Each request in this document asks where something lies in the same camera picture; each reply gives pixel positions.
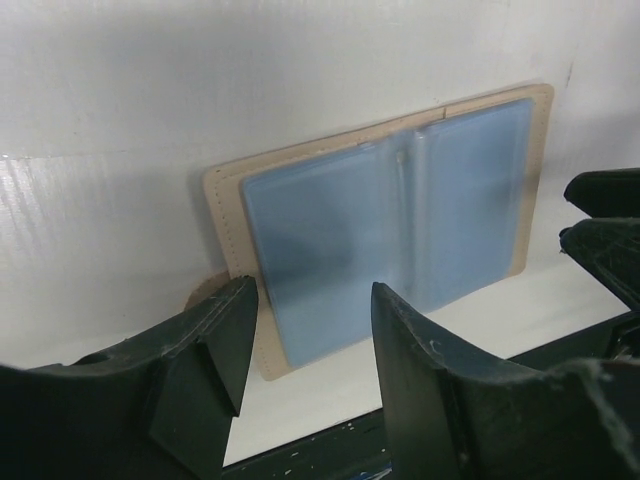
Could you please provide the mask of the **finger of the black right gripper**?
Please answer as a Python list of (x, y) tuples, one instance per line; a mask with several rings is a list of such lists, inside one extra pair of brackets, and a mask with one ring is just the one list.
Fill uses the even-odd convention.
[(639, 170), (581, 173), (569, 182), (564, 198), (591, 218), (638, 218)]
[(560, 232), (563, 253), (639, 311), (639, 219), (592, 218)]

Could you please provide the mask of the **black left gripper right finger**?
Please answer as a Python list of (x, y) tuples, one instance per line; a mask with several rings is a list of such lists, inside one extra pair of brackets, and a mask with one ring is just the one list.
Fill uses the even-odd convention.
[[(536, 370), (499, 358), (414, 310), (383, 283), (371, 324), (392, 469), (399, 479), (635, 479), (639, 364), (578, 358)], [(413, 413), (442, 377), (464, 425), (437, 439)]]

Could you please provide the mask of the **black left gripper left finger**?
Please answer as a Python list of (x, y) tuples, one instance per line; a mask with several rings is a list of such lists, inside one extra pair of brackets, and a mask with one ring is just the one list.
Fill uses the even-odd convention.
[(1, 370), (5, 479), (218, 479), (256, 331), (252, 277), (70, 364)]

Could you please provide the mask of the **beige leather card holder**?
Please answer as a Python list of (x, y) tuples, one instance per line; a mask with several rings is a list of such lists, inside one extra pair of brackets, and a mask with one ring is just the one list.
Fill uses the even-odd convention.
[(553, 99), (522, 85), (210, 168), (226, 271), (258, 285), (262, 377), (368, 338), (376, 282), (429, 313), (521, 273)]

